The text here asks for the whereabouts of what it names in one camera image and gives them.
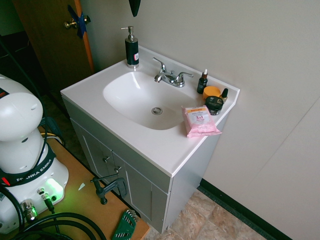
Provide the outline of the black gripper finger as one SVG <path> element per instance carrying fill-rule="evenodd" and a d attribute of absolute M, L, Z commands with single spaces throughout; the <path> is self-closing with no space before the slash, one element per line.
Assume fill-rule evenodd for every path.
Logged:
<path fill-rule="evenodd" d="M 133 17 L 136 17 L 139 12 L 141 0 L 129 0 L 129 6 Z"/>

